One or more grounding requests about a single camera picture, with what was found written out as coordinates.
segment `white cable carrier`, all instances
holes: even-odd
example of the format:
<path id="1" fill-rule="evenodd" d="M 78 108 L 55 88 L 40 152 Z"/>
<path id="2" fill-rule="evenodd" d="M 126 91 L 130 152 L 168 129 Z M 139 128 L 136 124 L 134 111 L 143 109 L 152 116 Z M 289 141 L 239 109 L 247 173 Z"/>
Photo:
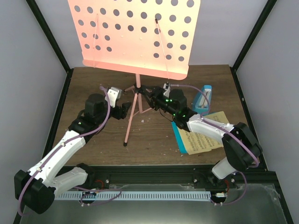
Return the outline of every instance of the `white cable carrier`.
<path id="1" fill-rule="evenodd" d="M 80 200 L 84 191 L 67 191 L 55 198 L 55 200 Z M 105 201 L 119 194 L 119 191 L 100 192 L 96 195 L 88 195 L 84 200 Z M 209 191 L 123 191 L 114 201 L 202 201 L 209 202 Z"/>

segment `pink music stand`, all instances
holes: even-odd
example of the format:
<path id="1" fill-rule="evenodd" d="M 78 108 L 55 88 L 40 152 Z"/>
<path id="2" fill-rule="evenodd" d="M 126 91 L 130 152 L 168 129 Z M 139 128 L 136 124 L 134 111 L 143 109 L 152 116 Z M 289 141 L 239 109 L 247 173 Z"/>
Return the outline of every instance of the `pink music stand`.
<path id="1" fill-rule="evenodd" d="M 85 66 L 135 73 L 137 88 L 140 74 L 175 80 L 187 77 L 200 0 L 68 2 Z M 137 99 L 139 113 L 150 109 L 143 111 L 142 97 L 135 93 L 124 145 Z"/>

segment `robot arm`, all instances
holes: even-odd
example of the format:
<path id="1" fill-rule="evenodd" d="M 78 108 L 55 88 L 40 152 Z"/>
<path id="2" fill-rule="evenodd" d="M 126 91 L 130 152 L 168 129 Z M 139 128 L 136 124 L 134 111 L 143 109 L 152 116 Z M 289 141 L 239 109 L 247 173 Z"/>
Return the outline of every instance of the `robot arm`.
<path id="1" fill-rule="evenodd" d="M 164 84 L 163 88 L 141 86 L 137 91 L 145 97 L 153 109 L 162 109 L 172 114 L 178 128 L 203 134 L 223 144 L 226 158 L 213 167 L 214 176 L 220 180 L 224 179 L 236 171 L 245 171 L 254 161 L 257 161 L 256 157 L 262 153 L 262 148 L 244 123 L 223 124 L 203 118 L 187 107 L 187 99 L 182 90 L 170 90 L 170 87 L 168 83 Z"/>
<path id="2" fill-rule="evenodd" d="M 116 101 L 121 97 L 121 90 L 115 87 L 107 91 L 110 103 L 110 117 L 124 119 L 131 106 L 130 102 L 117 106 Z M 78 185 L 90 185 L 93 182 L 93 171 L 85 164 L 79 164 L 71 171 L 57 176 L 59 170 L 65 163 L 82 148 L 95 134 L 92 133 L 84 137 L 73 139 L 81 134 L 95 130 L 103 123 L 107 116 L 108 103 L 107 98 L 101 94 L 92 94 L 85 102 L 85 109 L 71 123 L 60 142 L 35 166 L 27 172 L 20 170 L 14 176 L 15 197 L 19 199 L 20 194 L 30 178 L 36 171 L 39 171 L 34 177 L 27 190 L 24 193 L 22 201 L 41 214 L 45 212 L 53 203 L 54 198 L 60 194 L 72 189 Z"/>

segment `wooden tabletop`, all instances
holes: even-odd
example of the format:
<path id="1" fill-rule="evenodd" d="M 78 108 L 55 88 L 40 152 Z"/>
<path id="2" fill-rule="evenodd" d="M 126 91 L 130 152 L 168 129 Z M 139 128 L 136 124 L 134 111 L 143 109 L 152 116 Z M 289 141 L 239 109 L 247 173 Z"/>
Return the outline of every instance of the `wooden tabletop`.
<path id="1" fill-rule="evenodd" d="M 156 77 L 141 76 L 144 85 L 161 86 L 167 80 Z M 61 140 L 66 129 L 84 109 L 85 101 L 92 93 L 102 93 L 99 86 L 115 86 L 126 89 L 135 83 L 135 75 L 111 70 L 94 68 L 75 68 L 67 93 L 63 112 L 58 126 L 55 144 Z M 224 111 L 232 124 L 246 123 L 240 99 L 228 65 L 194 65 L 190 66 L 188 77 L 172 84 L 191 84 L 202 88 L 213 88 L 211 112 Z M 188 105 L 196 91 L 184 88 Z M 118 105 L 133 101 L 132 91 L 123 94 Z M 143 100 L 143 109 L 148 108 Z M 167 165 L 167 164 L 214 164 L 225 157 L 223 148 L 200 154 L 181 154 L 170 121 L 162 117 L 159 111 L 150 110 L 133 117 L 128 145 L 123 146 L 128 125 L 128 116 L 124 120 L 111 118 L 100 134 L 93 138 L 78 152 L 67 165 L 86 163 L 88 165 Z"/>

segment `black enclosure frame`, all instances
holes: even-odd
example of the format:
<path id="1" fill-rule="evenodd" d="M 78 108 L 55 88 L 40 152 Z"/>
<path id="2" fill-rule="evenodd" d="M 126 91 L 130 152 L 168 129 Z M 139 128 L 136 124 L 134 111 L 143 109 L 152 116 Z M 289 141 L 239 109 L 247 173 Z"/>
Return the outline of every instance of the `black enclosure frame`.
<path id="1" fill-rule="evenodd" d="M 65 69 L 67 75 L 62 89 L 62 93 L 58 102 L 56 113 L 53 119 L 53 123 L 50 129 L 48 140 L 43 152 L 43 157 L 52 149 L 54 144 L 54 138 L 57 132 L 58 124 L 60 121 L 62 109 L 66 99 L 66 95 L 71 82 L 73 70 L 71 69 L 59 48 L 42 12 L 40 11 L 35 0 L 26 0 L 32 13 L 36 17 L 37 22 L 44 31 L 47 39 L 49 40 L 53 50 L 55 51 L 59 61 Z M 244 60 L 247 52 L 249 51 L 252 43 L 258 35 L 260 29 L 265 23 L 268 15 L 275 6 L 277 0 L 268 0 L 264 9 L 262 10 L 259 18 L 257 19 L 250 35 L 248 36 L 236 62 L 231 67 L 231 73 L 239 94 L 241 104 L 247 119 L 247 123 L 253 134 L 256 136 L 256 132 L 250 117 L 250 113 L 244 98 L 238 76 L 237 70 Z M 276 191 L 280 194 L 280 202 L 285 214 L 285 218 L 288 223 L 292 224 L 293 220 L 288 210 L 283 192 L 280 188 L 276 173 L 268 171 L 263 155 L 259 157 L 260 165 L 258 168 L 250 168 L 244 174 L 246 175 L 248 183 L 272 183 L 275 186 Z M 96 172 L 96 176 L 105 180 L 109 179 L 108 184 L 189 184 L 192 183 L 195 188 L 204 188 L 200 182 L 194 182 L 194 180 L 200 179 L 202 173 L 208 172 L 213 165 L 176 165 L 176 166 L 95 166 L 93 167 Z M 68 172 L 73 167 L 65 166 L 59 172 L 63 174 Z M 235 183 L 244 183 L 241 175 L 234 176 Z M 14 224 L 19 224 L 21 217 L 17 214 L 14 220 Z"/>

